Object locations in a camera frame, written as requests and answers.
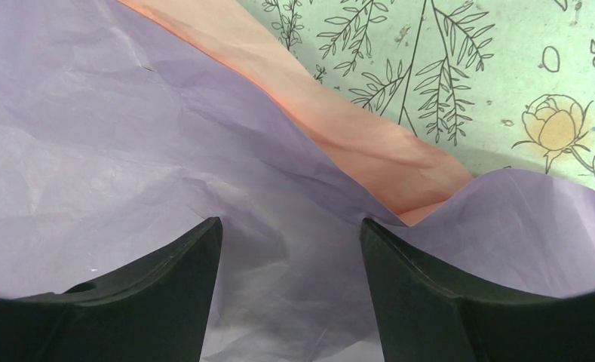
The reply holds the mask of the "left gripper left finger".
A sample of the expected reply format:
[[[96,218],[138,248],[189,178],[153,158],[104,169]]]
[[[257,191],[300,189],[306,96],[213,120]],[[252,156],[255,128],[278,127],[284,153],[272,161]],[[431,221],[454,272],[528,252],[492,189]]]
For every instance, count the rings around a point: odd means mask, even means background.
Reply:
[[[198,361],[222,246],[211,217],[61,294],[0,298],[0,361]]]

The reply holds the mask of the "floral patterned table mat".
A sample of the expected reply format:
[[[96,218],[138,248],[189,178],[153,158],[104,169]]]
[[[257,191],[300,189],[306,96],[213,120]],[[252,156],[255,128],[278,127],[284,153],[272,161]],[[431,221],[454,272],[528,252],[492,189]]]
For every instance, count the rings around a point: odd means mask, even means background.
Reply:
[[[595,190],[595,1],[245,1],[313,75],[475,176]]]

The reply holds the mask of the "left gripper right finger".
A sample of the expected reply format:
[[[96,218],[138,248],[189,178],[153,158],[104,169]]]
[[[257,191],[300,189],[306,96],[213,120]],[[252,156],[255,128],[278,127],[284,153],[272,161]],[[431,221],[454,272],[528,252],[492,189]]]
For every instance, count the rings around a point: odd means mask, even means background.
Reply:
[[[360,243],[386,361],[595,361],[595,291],[558,299],[504,287],[371,219]]]

